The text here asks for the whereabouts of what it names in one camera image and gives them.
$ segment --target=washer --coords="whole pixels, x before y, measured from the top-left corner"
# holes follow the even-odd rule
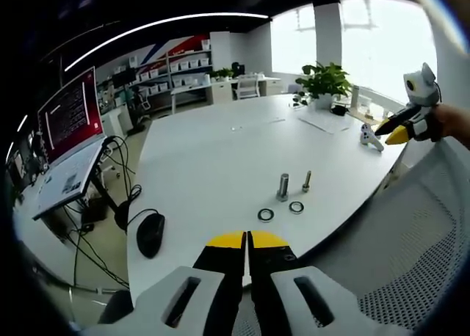
[[[263,213],[268,213],[270,216],[267,218],[264,218]],[[264,208],[258,211],[258,220],[262,222],[269,222],[272,220],[273,217],[274,217],[274,211],[272,211],[271,209]]]
[[[303,212],[303,209],[304,209],[304,206],[301,202],[291,202],[289,204],[289,210],[292,212],[292,213],[295,213],[296,215],[298,215],[299,213],[302,213]]]

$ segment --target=white flower pot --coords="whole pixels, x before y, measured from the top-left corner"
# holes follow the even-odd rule
[[[331,110],[333,104],[333,96],[331,94],[319,95],[318,99],[314,99],[313,104],[317,110]]]

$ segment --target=window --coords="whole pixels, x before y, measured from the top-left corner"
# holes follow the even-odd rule
[[[302,66],[317,60],[314,6],[308,4],[271,22],[272,71],[302,74]]]
[[[406,0],[341,0],[342,66],[354,84],[402,104],[403,74],[427,62],[437,76],[430,22],[421,6]]]

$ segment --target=metal bolt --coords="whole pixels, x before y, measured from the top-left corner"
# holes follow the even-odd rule
[[[302,185],[302,191],[305,193],[308,192],[310,189],[310,177],[311,177],[311,171],[307,172],[307,177],[305,177],[305,183]]]
[[[289,186],[289,174],[283,173],[281,175],[281,181],[279,183],[279,190],[276,194],[276,199],[280,202],[285,202],[289,198],[289,192],[287,191],[287,187]]]

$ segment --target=laptop screen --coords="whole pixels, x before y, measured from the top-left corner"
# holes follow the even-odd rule
[[[48,163],[103,133],[95,88],[95,68],[65,85],[37,113]]]

